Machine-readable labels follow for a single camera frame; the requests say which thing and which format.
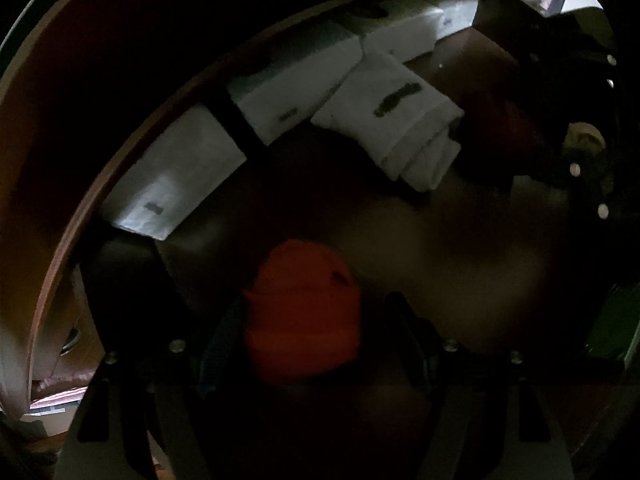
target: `wooden surface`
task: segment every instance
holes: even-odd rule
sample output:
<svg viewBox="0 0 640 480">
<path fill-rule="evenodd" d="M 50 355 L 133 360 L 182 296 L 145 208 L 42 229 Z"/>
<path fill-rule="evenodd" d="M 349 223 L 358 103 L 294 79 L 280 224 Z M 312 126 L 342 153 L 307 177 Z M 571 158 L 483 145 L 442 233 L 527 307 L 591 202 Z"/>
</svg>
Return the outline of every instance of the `wooden surface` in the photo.
<svg viewBox="0 0 640 480">
<path fill-rule="evenodd" d="M 65 445 L 66 431 L 57 435 L 48 436 L 36 442 L 30 442 L 25 447 L 35 453 L 58 452 Z"/>
<path fill-rule="evenodd" d="M 91 211 L 220 62 L 185 82 L 250 38 L 348 1 L 60 0 L 43 17 L 0 79 L 5 412 L 28 406 L 42 320 Z"/>
<path fill-rule="evenodd" d="M 53 345 L 50 340 L 43 343 L 42 335 L 47 333 L 46 328 L 52 314 L 50 312 L 45 321 L 45 328 L 38 338 L 36 352 L 38 350 L 40 352 L 34 355 L 31 402 L 72 388 L 87 386 L 104 356 L 104 349 L 84 296 L 82 277 L 77 267 L 63 276 L 61 285 L 56 290 L 52 306 L 55 307 L 60 303 L 66 305 L 67 311 L 73 312 L 75 316 L 69 325 L 68 322 L 71 319 L 67 314 L 64 317 L 66 324 L 59 325 L 53 330 L 57 335 L 68 334 L 71 328 L 76 326 L 80 331 L 80 339 L 78 344 L 63 356 L 60 355 L 60 351 L 56 352 L 57 344 Z M 54 366 L 44 368 L 42 362 L 50 364 L 52 355 L 55 357 Z M 41 375 L 36 376 L 36 370 L 40 370 Z"/>
<path fill-rule="evenodd" d="M 33 381 L 51 377 L 60 358 L 60 350 L 69 332 L 81 315 L 80 304 L 74 297 L 71 276 L 67 272 L 61 280 L 51 303 L 49 315 L 40 329 L 40 336 L 33 356 Z"/>
<path fill-rule="evenodd" d="M 515 60 L 473 29 L 408 66 L 457 102 L 518 84 Z M 207 452 L 235 478 L 410 478 L 430 404 L 407 383 L 384 297 L 402 291 L 442 335 L 474 351 L 548 358 L 580 314 L 577 291 L 590 266 L 588 254 L 564 243 L 568 230 L 566 196 L 530 180 L 504 194 L 452 169 L 436 191 L 416 194 L 343 136 L 309 123 L 287 132 L 266 166 L 244 164 L 156 246 L 184 303 L 206 323 L 250 286 L 276 244 L 328 244 L 363 291 L 361 355 L 316 382 L 220 391 L 201 410 Z M 572 258 L 572 270 L 560 271 Z M 574 449 L 608 399 L 598 391 L 589 413 L 561 414 Z M 583 395 L 563 393 L 552 408 Z"/>
</svg>

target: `screw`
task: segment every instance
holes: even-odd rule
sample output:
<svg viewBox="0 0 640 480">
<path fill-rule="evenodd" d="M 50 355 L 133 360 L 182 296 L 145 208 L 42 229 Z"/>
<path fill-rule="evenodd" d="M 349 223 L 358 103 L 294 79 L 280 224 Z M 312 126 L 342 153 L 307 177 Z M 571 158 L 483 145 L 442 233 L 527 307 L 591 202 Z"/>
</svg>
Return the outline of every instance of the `screw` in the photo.
<svg viewBox="0 0 640 480">
<path fill-rule="evenodd" d="M 187 348 L 187 342 L 184 339 L 174 339 L 169 343 L 169 350 L 174 354 L 184 352 L 185 348 Z"/>
<path fill-rule="evenodd" d="M 510 354 L 509 354 L 509 359 L 511 360 L 511 362 L 515 365 L 521 365 L 522 364 L 522 354 L 520 352 L 518 352 L 517 350 L 513 350 Z"/>
<path fill-rule="evenodd" d="M 609 218 L 609 208 L 607 207 L 607 204 L 600 204 L 598 206 L 598 216 L 603 220 Z"/>
<path fill-rule="evenodd" d="M 569 165 L 569 173 L 571 173 L 572 176 L 580 176 L 580 164 L 572 162 Z"/>
<path fill-rule="evenodd" d="M 118 362 L 118 353 L 117 352 L 109 352 L 104 357 L 104 363 L 107 365 L 114 365 Z"/>
<path fill-rule="evenodd" d="M 442 348 L 445 352 L 457 352 L 460 348 L 460 343 L 456 339 L 443 339 Z"/>
</svg>

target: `wooden floor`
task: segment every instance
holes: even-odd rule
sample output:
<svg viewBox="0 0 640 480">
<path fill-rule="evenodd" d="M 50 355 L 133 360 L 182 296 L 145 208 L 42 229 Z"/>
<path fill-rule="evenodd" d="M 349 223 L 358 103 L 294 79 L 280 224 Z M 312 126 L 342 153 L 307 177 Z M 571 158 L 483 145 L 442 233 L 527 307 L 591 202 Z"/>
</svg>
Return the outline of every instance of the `wooden floor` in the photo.
<svg viewBox="0 0 640 480">
<path fill-rule="evenodd" d="M 508 86 L 518 73 L 513 58 L 473 29 L 408 66 L 457 102 Z M 158 248 L 188 308 L 206 320 L 250 286 L 276 244 L 328 244 L 363 291 L 362 357 L 313 386 L 221 392 L 202 415 L 220 467 L 254 479 L 257 471 L 410 475 L 430 406 L 404 376 L 384 297 L 400 290 L 442 335 L 474 351 L 552 356 L 590 269 L 568 230 L 565 194 L 528 178 L 505 194 L 450 170 L 436 191 L 417 194 L 389 182 L 349 139 L 309 123 L 287 132 L 267 163 L 240 167 Z M 572 439 L 575 446 L 580 437 Z"/>
</svg>

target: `orange beanie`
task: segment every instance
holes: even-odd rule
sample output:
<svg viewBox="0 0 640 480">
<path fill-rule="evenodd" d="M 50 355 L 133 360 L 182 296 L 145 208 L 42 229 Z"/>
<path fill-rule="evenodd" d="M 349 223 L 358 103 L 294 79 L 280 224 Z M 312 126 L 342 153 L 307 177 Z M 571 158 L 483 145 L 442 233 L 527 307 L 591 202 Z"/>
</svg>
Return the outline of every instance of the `orange beanie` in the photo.
<svg viewBox="0 0 640 480">
<path fill-rule="evenodd" d="M 357 357 L 360 289 L 328 247 L 302 240 L 277 246 L 244 296 L 244 340 L 262 380 L 308 378 Z"/>
</svg>

